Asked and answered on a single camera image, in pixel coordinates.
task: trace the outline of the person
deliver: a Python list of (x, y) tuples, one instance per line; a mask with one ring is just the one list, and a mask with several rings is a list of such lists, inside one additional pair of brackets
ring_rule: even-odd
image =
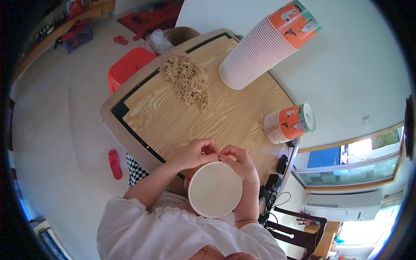
[[(243, 178), (234, 225), (199, 216), (187, 198), (166, 189), (178, 172), (218, 159)], [(103, 260), (287, 259), (257, 221), (259, 189), (260, 180), (246, 150), (228, 145), (219, 152), (212, 139), (193, 140), (134, 184), (123, 198), (108, 201), (97, 232), (99, 256)]]

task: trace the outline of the paper bowl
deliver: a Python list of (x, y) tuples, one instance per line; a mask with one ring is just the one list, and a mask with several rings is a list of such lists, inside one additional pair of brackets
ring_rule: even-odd
[(192, 208), (206, 218), (227, 215), (240, 202), (243, 181), (221, 161), (199, 168), (189, 183), (188, 198)]

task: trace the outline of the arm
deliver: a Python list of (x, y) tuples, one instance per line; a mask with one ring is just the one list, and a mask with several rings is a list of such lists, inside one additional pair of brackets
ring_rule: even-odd
[(151, 208), (175, 175), (217, 159), (218, 146), (212, 139), (196, 139), (178, 152), (171, 161), (159, 166), (152, 174), (140, 180), (124, 195), (125, 199), (136, 198), (146, 209)]
[[(237, 161), (232, 160), (228, 155), (234, 156)], [(221, 151), (219, 158), (243, 178), (243, 194), (234, 209), (235, 227), (240, 229), (249, 223), (258, 223), (260, 180), (247, 151), (229, 145)]]

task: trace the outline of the window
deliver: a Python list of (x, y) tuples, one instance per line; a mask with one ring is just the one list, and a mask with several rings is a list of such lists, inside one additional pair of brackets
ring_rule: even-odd
[(344, 222), (339, 239), (344, 240), (337, 247), (351, 247), (361, 245), (362, 247), (375, 246), (383, 232), (391, 228), (389, 224), (394, 223), (399, 206), (380, 210), (374, 220)]

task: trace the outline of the red bag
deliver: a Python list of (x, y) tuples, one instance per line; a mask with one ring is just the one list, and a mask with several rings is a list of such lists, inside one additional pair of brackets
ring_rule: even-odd
[(82, 15), (84, 12), (84, 7), (82, 6), (81, 0), (74, 0), (71, 2), (69, 8), (69, 17), (74, 18), (78, 15)]

